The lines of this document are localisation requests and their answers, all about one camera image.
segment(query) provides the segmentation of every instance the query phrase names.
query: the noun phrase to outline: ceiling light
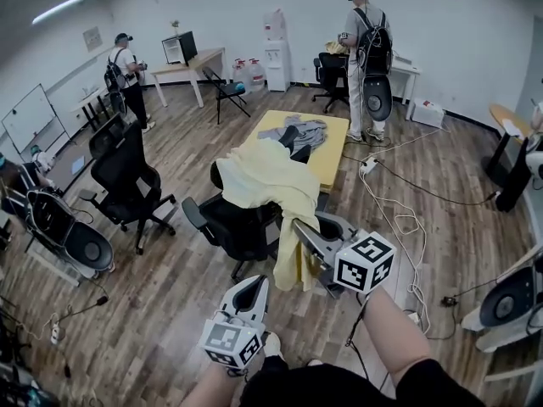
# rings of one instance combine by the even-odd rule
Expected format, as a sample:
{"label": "ceiling light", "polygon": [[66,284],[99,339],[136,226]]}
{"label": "ceiling light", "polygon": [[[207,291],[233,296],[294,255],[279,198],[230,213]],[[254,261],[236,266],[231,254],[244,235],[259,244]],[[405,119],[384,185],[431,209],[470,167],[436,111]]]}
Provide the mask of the ceiling light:
{"label": "ceiling light", "polygon": [[32,24],[37,24],[40,21],[43,21],[44,19],[50,17],[51,15],[56,14],[57,12],[60,12],[63,9],[69,8],[70,6],[73,6],[76,3],[82,2],[83,0],[68,0],[67,2],[61,3],[59,6],[55,6],[52,9],[49,9],[47,12],[44,12],[41,15],[38,15],[33,21]]}

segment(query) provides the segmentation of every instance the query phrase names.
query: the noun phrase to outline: black office chair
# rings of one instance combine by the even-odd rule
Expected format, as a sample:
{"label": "black office chair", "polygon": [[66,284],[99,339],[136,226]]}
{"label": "black office chair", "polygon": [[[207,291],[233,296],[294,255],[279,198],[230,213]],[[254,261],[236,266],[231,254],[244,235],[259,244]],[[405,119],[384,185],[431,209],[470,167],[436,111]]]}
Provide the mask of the black office chair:
{"label": "black office chair", "polygon": [[[293,152],[294,139],[298,130],[290,126],[279,140]],[[311,146],[307,145],[291,157],[294,161],[307,163]],[[216,187],[222,189],[222,179],[214,162],[210,177]],[[263,261],[268,256],[276,257],[278,240],[267,242],[266,228],[274,221],[281,220],[281,208],[276,203],[268,203],[258,208],[242,209],[222,198],[219,193],[200,206],[192,198],[182,202],[182,208],[193,226],[204,234],[213,246],[221,246],[228,256],[238,263],[232,271],[234,283],[242,280],[239,272],[245,262]]]}
{"label": "black office chair", "polygon": [[[313,59],[315,65],[316,80],[321,83],[327,93],[314,95],[311,101],[317,98],[330,98],[328,104],[322,110],[328,113],[330,106],[336,101],[342,101],[349,105],[349,86],[347,81],[347,66],[349,56],[344,54],[319,53],[318,59]],[[343,87],[338,87],[338,80],[343,79]]]}
{"label": "black office chair", "polygon": [[221,101],[223,99],[229,99],[238,109],[244,112],[248,117],[251,117],[251,115],[247,113],[240,104],[236,103],[232,99],[233,97],[238,97],[240,101],[247,105],[245,100],[240,97],[240,95],[245,93],[245,88],[239,90],[236,89],[238,83],[226,83],[214,70],[208,66],[205,66],[202,69],[202,72],[204,73],[205,78],[211,81],[211,83],[213,83],[213,85],[217,88],[217,125],[221,123]]}
{"label": "black office chair", "polygon": [[126,231],[126,225],[137,221],[136,253],[143,254],[139,243],[142,239],[146,220],[152,220],[168,229],[170,235],[176,231],[167,222],[155,217],[153,212],[170,201],[176,202],[170,194],[160,198],[160,175],[145,162],[142,129],[138,122],[130,124],[120,142],[103,153],[91,168],[94,180],[108,192],[99,203],[97,194],[81,190],[79,197],[90,202],[102,214]]}
{"label": "black office chair", "polygon": [[120,113],[116,113],[92,135],[88,142],[89,150],[94,159],[99,159],[112,147],[119,143],[128,127]]}

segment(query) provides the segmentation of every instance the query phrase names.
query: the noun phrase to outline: folding chair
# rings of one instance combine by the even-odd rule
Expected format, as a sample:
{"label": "folding chair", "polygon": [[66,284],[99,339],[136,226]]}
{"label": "folding chair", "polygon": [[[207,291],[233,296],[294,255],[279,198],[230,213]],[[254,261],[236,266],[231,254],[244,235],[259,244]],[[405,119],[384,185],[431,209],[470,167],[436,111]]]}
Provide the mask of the folding chair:
{"label": "folding chair", "polygon": [[240,95],[243,95],[245,93],[245,88],[236,89],[238,83],[226,83],[220,78],[220,76],[217,75],[214,70],[212,70],[208,66],[202,68],[202,72],[204,73],[205,78],[211,81],[211,83],[213,83],[213,85],[217,88],[217,125],[221,123],[221,101],[227,98],[232,101],[234,105],[242,112],[244,112],[248,117],[251,117],[251,115],[244,110],[241,104],[236,103],[232,99],[232,97],[238,97],[241,102],[247,105],[245,100],[240,97]]}

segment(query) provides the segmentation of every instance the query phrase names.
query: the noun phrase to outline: yellow blanket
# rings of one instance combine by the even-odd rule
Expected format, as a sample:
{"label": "yellow blanket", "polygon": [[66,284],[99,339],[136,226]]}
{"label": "yellow blanket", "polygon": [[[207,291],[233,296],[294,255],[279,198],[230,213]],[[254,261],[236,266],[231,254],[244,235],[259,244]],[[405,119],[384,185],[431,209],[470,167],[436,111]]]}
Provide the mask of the yellow blanket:
{"label": "yellow blanket", "polygon": [[276,286],[289,291],[302,281],[304,291],[311,289],[319,264],[302,248],[293,229],[294,219],[319,229],[315,209],[320,182],[307,164],[291,160],[289,150],[272,139],[247,141],[216,163],[224,187],[222,197],[228,202],[240,208],[275,202],[283,210],[273,271]]}

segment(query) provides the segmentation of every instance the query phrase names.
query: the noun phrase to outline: black shorts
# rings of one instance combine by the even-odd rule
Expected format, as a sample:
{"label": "black shorts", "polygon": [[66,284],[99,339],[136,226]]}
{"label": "black shorts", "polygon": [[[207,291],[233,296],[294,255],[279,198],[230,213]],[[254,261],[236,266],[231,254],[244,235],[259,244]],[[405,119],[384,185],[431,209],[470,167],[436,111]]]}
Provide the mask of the black shorts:
{"label": "black shorts", "polygon": [[396,388],[396,400],[368,380],[337,366],[319,365],[290,371],[261,371],[247,384],[242,407],[263,406],[455,406],[484,407],[450,378],[435,360],[414,365]]}

